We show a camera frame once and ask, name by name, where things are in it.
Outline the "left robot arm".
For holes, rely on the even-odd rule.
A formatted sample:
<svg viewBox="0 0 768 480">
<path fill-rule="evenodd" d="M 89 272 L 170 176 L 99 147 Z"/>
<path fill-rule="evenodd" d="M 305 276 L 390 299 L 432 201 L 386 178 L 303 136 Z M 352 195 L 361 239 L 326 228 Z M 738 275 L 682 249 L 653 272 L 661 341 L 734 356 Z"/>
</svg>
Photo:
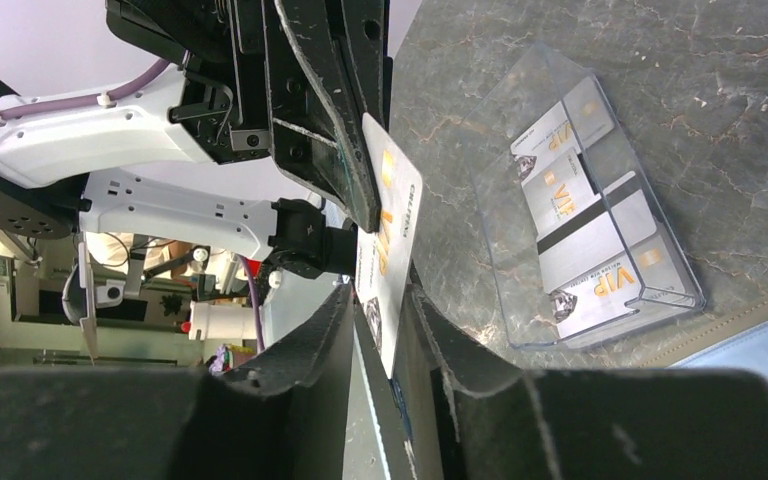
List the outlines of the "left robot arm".
<svg viewBox="0 0 768 480">
<path fill-rule="evenodd" d="M 362 123 L 389 118 L 386 1 L 109 1 L 109 30 L 155 57 L 136 79 L 23 97 L 0 80 L 0 230 L 56 240 L 131 233 L 216 246 L 305 278 L 350 275 L 356 230 L 298 199 L 248 199 L 145 165 L 271 159 L 374 231 Z"/>
</svg>

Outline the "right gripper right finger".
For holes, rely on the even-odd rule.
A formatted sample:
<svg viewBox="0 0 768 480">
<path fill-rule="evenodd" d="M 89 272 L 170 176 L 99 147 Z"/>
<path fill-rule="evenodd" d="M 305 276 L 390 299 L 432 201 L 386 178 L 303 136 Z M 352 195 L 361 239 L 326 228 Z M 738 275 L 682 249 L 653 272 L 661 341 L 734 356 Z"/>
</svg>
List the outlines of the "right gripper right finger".
<svg viewBox="0 0 768 480">
<path fill-rule="evenodd" d="M 423 479 L 768 479 L 768 381 L 725 369 L 520 369 L 410 289 Z"/>
</svg>

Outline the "clear plastic card sleeve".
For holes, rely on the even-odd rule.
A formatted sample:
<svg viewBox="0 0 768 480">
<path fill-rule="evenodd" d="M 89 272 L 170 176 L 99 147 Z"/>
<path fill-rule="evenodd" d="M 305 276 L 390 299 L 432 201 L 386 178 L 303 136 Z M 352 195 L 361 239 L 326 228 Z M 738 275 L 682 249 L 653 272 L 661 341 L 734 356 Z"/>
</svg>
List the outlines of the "clear plastic card sleeve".
<svg viewBox="0 0 768 480">
<path fill-rule="evenodd" d="M 597 82 L 614 129 L 580 154 L 595 198 L 553 231 L 537 232 L 511 144 L 579 82 Z M 509 344 L 519 350 L 585 350 L 689 317 L 703 290 L 659 204 L 638 156 L 589 69 L 543 44 L 531 46 L 460 126 Z M 689 310 L 607 342 L 570 348 L 559 340 L 550 294 L 657 233 L 668 237 L 697 303 Z"/>
</svg>

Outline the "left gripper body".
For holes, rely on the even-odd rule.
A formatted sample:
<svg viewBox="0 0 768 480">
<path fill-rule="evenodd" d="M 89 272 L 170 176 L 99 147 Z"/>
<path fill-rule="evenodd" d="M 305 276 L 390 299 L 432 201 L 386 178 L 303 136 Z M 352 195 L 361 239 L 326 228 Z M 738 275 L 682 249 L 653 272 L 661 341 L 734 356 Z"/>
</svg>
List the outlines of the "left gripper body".
<svg viewBox="0 0 768 480">
<path fill-rule="evenodd" d="M 108 1 L 120 40 L 169 61 L 184 75 L 168 120 L 218 164 L 274 156 L 269 125 L 270 1 Z"/>
</svg>

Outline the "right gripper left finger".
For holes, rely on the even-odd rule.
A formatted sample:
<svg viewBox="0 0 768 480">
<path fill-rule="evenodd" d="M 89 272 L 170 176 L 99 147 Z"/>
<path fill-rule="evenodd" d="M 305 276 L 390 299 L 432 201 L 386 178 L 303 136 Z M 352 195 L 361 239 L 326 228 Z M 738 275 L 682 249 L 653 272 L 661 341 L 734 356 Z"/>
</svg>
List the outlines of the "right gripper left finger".
<svg viewBox="0 0 768 480">
<path fill-rule="evenodd" d="M 355 295 L 227 373 L 0 368 L 0 479 L 338 479 Z"/>
</svg>

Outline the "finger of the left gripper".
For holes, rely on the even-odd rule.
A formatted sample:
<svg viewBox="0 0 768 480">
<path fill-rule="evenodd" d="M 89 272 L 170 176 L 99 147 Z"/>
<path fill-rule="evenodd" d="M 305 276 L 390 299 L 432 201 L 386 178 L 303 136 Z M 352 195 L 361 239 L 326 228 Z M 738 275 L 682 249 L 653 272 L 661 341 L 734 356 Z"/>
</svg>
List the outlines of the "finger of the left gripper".
<svg viewBox="0 0 768 480">
<path fill-rule="evenodd" d="M 374 231 L 381 203 L 349 73 L 342 1 L 270 1 L 273 159 L 291 179 Z"/>
<path fill-rule="evenodd" d="M 389 130 L 393 58 L 388 55 L 387 0 L 341 2 L 349 73 L 361 112 Z"/>
</svg>

